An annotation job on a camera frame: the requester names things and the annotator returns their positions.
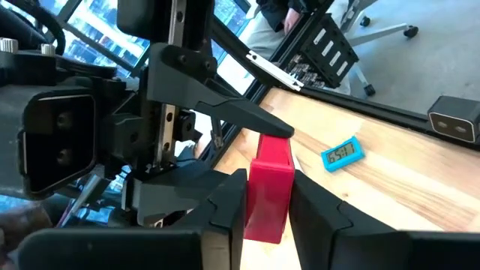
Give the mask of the red small card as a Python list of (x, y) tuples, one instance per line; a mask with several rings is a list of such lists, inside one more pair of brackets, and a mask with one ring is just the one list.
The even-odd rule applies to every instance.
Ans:
[(281, 242), (294, 175), (290, 141), (260, 135), (247, 180), (246, 239), (271, 244)]

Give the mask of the person's hand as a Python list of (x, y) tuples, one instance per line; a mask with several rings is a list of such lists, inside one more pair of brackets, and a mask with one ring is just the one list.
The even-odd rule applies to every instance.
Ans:
[(289, 10), (287, 11), (286, 13), (286, 16), (285, 16), (285, 19), (283, 21), (283, 30), (284, 30), (284, 33), (287, 35), (292, 29), (293, 27), (296, 25), (296, 23), (298, 22), (299, 18), (300, 18), (301, 14), (296, 11), (295, 9), (293, 8), (289, 8)]

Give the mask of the teal small card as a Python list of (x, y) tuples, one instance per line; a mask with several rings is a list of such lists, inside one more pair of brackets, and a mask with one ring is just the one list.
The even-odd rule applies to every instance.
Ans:
[(321, 153), (323, 166), (330, 173), (360, 161), (364, 157), (365, 151), (356, 136)]

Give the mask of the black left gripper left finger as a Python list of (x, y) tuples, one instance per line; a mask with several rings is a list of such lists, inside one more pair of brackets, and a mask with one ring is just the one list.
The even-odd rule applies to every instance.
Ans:
[(173, 225), (42, 229), (18, 249), (19, 270), (239, 270), (247, 172), (238, 169)]

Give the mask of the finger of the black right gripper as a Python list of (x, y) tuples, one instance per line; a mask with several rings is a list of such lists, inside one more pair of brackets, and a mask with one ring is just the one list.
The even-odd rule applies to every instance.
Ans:
[(147, 98), (195, 110), (261, 134), (290, 138), (294, 128), (215, 80), (216, 58), (166, 43), (150, 46)]
[(240, 173), (178, 168), (146, 180), (134, 178), (124, 192), (125, 228), (240, 227)]

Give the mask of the white office chair base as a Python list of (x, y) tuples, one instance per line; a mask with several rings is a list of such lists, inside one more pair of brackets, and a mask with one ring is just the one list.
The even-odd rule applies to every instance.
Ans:
[[(407, 23), (390, 25), (379, 30), (368, 32), (367, 34), (356, 34), (357, 28), (367, 27), (371, 24), (371, 18), (365, 14), (365, 9), (376, 3), (378, 0), (349, 0), (348, 8), (343, 15), (340, 24), (340, 30), (349, 41), (351, 47), (357, 47), (371, 41), (384, 38), (397, 32), (402, 32), (407, 39), (414, 38), (419, 33), (419, 28)], [(342, 80), (338, 92), (351, 95), (351, 79), (356, 77), (361, 83), (361, 87), (367, 97), (376, 94), (375, 88), (365, 77), (361, 68), (361, 61), (358, 60), (349, 70), (349, 73)]]

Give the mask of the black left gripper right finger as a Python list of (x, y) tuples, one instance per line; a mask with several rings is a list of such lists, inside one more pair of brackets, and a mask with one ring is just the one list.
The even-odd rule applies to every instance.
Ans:
[(300, 171), (289, 220), (302, 270), (480, 270), (480, 233), (396, 230)]

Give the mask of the silver metal bracket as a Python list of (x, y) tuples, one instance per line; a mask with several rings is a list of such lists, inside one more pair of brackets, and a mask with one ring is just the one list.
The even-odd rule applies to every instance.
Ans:
[(271, 77), (274, 77), (277, 81), (285, 85), (288, 89), (300, 92), (304, 87), (304, 84), (302, 82), (290, 76), (288, 73), (284, 72), (279, 67), (272, 64), (270, 61), (266, 60), (254, 51), (251, 50), (246, 55), (246, 58), (255, 66), (265, 71)]

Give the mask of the person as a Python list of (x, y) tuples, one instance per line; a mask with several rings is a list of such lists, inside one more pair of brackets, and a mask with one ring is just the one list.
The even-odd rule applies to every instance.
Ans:
[(242, 41), (250, 50), (279, 67), (280, 62), (274, 61), (273, 55), (295, 27), (288, 34), (284, 33), (287, 11), (289, 8), (298, 11), (301, 14), (300, 20), (318, 3), (319, 0), (255, 0), (255, 5), (251, 8), (253, 26), (250, 34)]

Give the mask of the black vented electronics box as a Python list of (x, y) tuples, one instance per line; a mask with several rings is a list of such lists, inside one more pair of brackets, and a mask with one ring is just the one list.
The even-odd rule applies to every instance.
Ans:
[(359, 61), (330, 13), (312, 15), (297, 45), (297, 62), (308, 65), (305, 73), (315, 73), (316, 80), (331, 89), (339, 87), (349, 70)]

